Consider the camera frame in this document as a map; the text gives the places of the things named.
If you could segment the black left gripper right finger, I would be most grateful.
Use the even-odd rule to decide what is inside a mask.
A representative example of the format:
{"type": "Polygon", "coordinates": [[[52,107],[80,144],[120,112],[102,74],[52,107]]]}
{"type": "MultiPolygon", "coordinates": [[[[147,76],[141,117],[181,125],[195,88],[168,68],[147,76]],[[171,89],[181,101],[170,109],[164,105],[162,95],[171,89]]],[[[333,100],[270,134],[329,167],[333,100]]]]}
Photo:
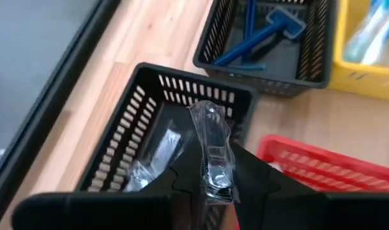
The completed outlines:
{"type": "Polygon", "coordinates": [[[302,197],[309,188],[286,176],[236,143],[234,183],[239,201],[234,207],[240,230],[308,229],[302,197]]]}

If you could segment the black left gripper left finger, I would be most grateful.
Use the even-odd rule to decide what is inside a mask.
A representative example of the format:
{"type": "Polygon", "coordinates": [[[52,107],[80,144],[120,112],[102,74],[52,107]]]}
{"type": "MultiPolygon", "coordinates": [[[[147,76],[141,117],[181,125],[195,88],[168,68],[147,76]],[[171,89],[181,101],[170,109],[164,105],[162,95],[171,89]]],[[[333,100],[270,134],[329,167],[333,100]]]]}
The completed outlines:
{"type": "Polygon", "coordinates": [[[141,190],[158,199],[149,205],[148,229],[199,229],[203,198],[201,195],[201,144],[189,140],[181,155],[161,175],[141,190]]]}

